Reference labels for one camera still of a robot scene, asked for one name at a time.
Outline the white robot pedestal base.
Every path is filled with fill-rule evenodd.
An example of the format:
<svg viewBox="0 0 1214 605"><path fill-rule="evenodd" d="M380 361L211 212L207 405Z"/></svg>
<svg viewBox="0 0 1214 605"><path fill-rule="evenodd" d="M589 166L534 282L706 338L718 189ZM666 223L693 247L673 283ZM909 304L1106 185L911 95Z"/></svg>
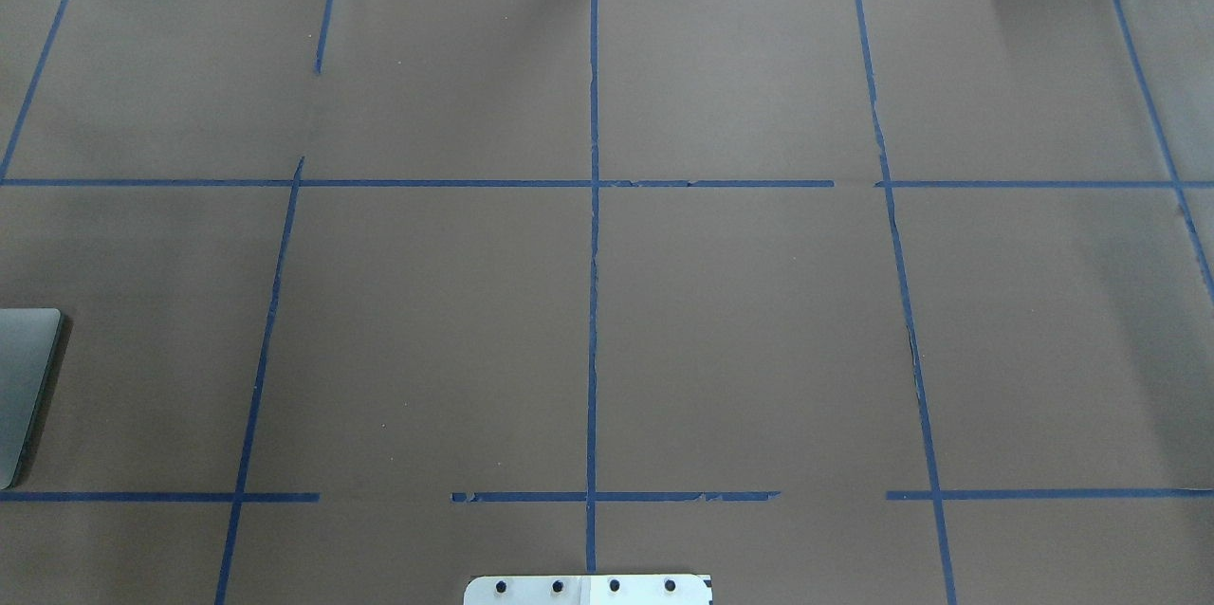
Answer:
<svg viewBox="0 0 1214 605"><path fill-rule="evenodd" d="M711 604L711 578L694 573L482 576L464 604Z"/></svg>

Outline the silver closed laptop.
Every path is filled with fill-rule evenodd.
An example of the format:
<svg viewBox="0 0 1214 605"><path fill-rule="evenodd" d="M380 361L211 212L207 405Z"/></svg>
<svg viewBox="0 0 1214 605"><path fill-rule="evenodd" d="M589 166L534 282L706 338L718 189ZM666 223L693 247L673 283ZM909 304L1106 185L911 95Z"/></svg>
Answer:
<svg viewBox="0 0 1214 605"><path fill-rule="evenodd" d="M58 309L1 310L1 488L5 491L18 484L25 467L62 324L64 313Z"/></svg>

